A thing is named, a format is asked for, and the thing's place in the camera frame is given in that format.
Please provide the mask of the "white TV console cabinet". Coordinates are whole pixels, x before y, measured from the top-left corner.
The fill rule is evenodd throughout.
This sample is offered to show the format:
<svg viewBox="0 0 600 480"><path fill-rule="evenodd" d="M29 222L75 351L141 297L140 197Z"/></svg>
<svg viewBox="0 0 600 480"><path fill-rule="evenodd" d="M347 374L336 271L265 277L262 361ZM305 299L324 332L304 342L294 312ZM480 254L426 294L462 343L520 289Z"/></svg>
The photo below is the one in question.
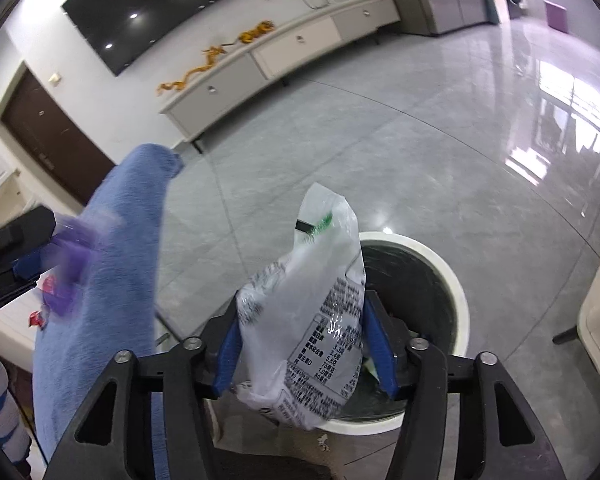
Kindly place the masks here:
<svg viewBox="0 0 600 480"><path fill-rule="evenodd" d="M185 142L295 70L400 20L394 0L348 0L296 18L227 55L162 108Z"/></svg>

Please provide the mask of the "white printed plastic bag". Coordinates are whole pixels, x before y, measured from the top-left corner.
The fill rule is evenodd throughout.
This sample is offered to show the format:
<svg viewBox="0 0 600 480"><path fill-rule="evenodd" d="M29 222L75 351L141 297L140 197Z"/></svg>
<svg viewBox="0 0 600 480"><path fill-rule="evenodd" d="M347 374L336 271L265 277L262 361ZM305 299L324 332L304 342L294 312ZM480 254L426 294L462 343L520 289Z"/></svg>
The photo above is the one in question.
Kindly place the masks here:
<svg viewBox="0 0 600 480"><path fill-rule="evenodd" d="M362 366L365 269L358 219L319 183L303 197L294 246L239 289L243 404L305 430L336 417Z"/></svg>

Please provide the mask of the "white round trash bin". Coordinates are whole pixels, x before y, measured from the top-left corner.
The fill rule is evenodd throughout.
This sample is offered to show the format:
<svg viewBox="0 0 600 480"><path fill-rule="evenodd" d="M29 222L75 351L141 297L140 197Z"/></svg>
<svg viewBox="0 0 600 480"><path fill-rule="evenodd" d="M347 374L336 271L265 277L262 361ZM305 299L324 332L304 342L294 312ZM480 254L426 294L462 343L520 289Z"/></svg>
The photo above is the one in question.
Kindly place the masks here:
<svg viewBox="0 0 600 480"><path fill-rule="evenodd" d="M360 241L366 287L378 293L388 314L443 352L464 356L470 335L468 303L460 280L442 257L399 234L363 232ZM400 428L405 405L391 400L364 367L352 398L321 428L353 437L383 434Z"/></svg>

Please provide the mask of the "dark brown door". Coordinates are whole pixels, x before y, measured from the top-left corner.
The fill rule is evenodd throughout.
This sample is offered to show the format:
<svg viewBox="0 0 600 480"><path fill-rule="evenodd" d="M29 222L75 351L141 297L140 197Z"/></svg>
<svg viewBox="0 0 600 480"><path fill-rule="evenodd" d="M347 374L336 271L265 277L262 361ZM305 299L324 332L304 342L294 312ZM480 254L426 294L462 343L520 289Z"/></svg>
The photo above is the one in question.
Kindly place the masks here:
<svg viewBox="0 0 600 480"><path fill-rule="evenodd" d="M114 162L65 114L30 70L15 86L1 123L46 174L86 205Z"/></svg>

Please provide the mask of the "purple snack wrapper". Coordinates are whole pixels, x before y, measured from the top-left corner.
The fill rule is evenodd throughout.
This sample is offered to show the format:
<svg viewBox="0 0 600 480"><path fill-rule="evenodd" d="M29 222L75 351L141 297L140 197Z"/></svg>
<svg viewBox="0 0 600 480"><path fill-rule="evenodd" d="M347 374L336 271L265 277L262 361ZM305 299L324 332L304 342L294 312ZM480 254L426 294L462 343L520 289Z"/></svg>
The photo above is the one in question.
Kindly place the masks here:
<svg viewBox="0 0 600 480"><path fill-rule="evenodd" d="M68 318L79 300L100 247L100 232L79 218L65 218L41 252L48 271L40 290L44 308L56 318Z"/></svg>

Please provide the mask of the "red white snack wrapper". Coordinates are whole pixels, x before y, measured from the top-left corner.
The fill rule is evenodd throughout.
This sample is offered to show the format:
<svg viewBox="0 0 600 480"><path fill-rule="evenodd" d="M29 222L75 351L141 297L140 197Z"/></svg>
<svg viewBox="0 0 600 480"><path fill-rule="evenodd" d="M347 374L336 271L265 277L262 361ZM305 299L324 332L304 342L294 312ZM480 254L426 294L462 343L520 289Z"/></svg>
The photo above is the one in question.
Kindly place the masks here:
<svg viewBox="0 0 600 480"><path fill-rule="evenodd" d="M34 311L29 316L29 326L44 330L48 322L48 312L46 310Z"/></svg>

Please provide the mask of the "golden dragon ornament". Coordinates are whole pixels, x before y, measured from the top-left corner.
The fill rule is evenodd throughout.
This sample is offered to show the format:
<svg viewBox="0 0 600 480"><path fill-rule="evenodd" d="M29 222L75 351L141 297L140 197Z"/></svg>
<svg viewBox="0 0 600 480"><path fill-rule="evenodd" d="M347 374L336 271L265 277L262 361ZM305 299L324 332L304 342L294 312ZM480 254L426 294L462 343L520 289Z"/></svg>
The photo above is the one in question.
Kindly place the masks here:
<svg viewBox="0 0 600 480"><path fill-rule="evenodd" d="M190 68L180 79L162 82L156 88L156 93L161 96L163 92L181 92L187 88L189 81L197 74L202 74L211 70L219 59L224 55L227 55L227 50L238 47L240 44L252 44L262 36L268 35L274 32L276 25L272 21L262 21L252 29L241 32L233 41L224 42L224 44L217 44L216 46L210 46L204 49L204 64Z"/></svg>

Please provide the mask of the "blue shaggy rug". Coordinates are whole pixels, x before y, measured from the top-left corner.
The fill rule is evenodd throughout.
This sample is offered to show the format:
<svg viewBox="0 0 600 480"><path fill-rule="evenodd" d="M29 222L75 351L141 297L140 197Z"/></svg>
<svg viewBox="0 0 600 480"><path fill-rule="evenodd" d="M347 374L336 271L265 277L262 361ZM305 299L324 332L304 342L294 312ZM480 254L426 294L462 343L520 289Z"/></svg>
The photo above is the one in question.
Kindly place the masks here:
<svg viewBox="0 0 600 480"><path fill-rule="evenodd" d="M33 353L35 427L52 479L168 478L155 356L155 294L166 188L182 168L143 144L110 171L79 219L100 232L78 307L48 312Z"/></svg>

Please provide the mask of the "purple stool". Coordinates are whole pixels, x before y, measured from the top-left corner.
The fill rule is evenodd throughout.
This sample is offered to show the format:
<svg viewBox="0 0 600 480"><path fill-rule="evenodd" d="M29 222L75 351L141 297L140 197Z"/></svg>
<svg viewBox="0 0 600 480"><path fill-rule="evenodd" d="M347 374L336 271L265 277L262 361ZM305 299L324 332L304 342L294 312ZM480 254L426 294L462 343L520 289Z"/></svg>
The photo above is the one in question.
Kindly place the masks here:
<svg viewBox="0 0 600 480"><path fill-rule="evenodd" d="M549 28L558 30L558 32L568 34L569 28L567 9L560 4L548 0L544 1L544 8L547 26Z"/></svg>

